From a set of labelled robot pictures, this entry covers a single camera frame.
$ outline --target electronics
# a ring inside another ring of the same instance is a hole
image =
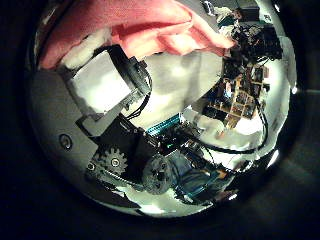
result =
[[[258,33],[251,34],[251,28],[258,28]],[[237,27],[233,30],[232,37],[241,46],[241,54],[245,63],[256,64],[263,60],[275,60],[282,58],[282,48],[279,38],[272,25],[263,27],[245,26]]]

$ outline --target pink fabric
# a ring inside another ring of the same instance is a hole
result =
[[[234,45],[174,0],[78,0],[50,35],[41,67],[55,68],[73,46],[106,27],[112,30],[111,44],[120,44],[129,58],[157,52],[184,55],[193,50],[222,56]]]

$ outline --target cable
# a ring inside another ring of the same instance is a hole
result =
[[[138,70],[142,71],[144,74],[147,75],[148,77],[148,81],[149,81],[149,87],[150,87],[150,93],[148,95],[145,96],[143,102],[141,103],[141,105],[135,110],[133,111],[129,116],[127,116],[127,119],[128,120],[131,120],[133,118],[136,118],[138,117],[141,112],[144,110],[144,108],[147,106],[149,100],[150,100],[150,97],[151,97],[151,92],[152,92],[152,78],[150,76],[150,74],[148,73],[148,71],[146,71],[143,67],[141,67],[139,64],[138,64]]]
[[[252,154],[252,153],[255,153],[256,151],[259,151],[260,149],[262,149],[265,146],[266,141],[268,139],[268,121],[266,119],[265,114],[261,110],[261,106],[260,106],[259,101],[256,98],[255,98],[255,103],[257,105],[258,112],[259,112],[259,117],[260,117],[260,119],[261,119],[261,121],[263,123],[264,130],[265,130],[264,131],[264,139],[263,139],[262,143],[257,148],[248,149],[248,150],[244,150],[244,151],[220,148],[220,147],[216,147],[216,146],[204,143],[204,142],[202,142],[201,140],[199,140],[198,138],[196,138],[195,136],[193,136],[193,135],[191,135],[189,133],[183,132],[183,134],[185,136],[187,136],[189,139],[191,139],[192,141],[199,143],[203,147],[211,149],[211,150],[214,150],[214,151],[217,151],[217,152],[223,152],[223,153],[228,153],[228,154]]]

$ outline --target dark background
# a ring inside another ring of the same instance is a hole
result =
[[[270,171],[248,176],[238,201],[199,216],[127,216],[88,200],[47,162],[25,111],[26,46],[45,1],[0,2],[1,239],[320,239],[319,1],[283,0],[298,88]]]

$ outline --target gray gear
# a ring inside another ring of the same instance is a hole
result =
[[[100,156],[106,170],[121,176],[126,171],[127,159],[119,149],[111,148],[110,151],[105,151],[105,155]]]

